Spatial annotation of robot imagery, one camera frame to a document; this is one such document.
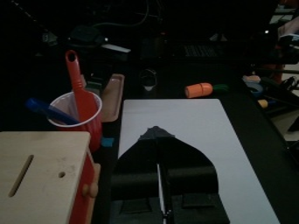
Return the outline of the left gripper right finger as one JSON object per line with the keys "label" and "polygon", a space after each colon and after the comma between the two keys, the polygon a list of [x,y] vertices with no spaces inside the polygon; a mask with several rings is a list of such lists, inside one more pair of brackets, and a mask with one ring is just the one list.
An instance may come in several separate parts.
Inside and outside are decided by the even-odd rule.
{"label": "left gripper right finger", "polygon": [[230,224],[212,162],[164,129],[158,129],[155,137],[166,223]]}

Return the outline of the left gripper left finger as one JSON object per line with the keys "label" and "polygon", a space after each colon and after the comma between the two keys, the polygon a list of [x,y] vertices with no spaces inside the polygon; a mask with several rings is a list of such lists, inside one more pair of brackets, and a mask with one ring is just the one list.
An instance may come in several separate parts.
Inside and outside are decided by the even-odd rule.
{"label": "left gripper left finger", "polygon": [[111,179],[110,224],[163,224],[156,164],[156,127],[116,161]]}

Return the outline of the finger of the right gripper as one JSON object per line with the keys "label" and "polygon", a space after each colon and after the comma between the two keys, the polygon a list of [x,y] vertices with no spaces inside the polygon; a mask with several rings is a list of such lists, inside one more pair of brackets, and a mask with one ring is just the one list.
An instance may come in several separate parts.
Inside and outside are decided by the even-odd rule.
{"label": "finger of the right gripper", "polygon": [[112,73],[114,73],[114,65],[107,62],[102,63],[100,64],[100,83],[103,88],[107,86],[110,82]]}
{"label": "finger of the right gripper", "polygon": [[98,71],[95,70],[92,63],[86,62],[86,80],[87,80],[87,85],[90,87],[99,87],[100,86],[100,81],[98,77]]}

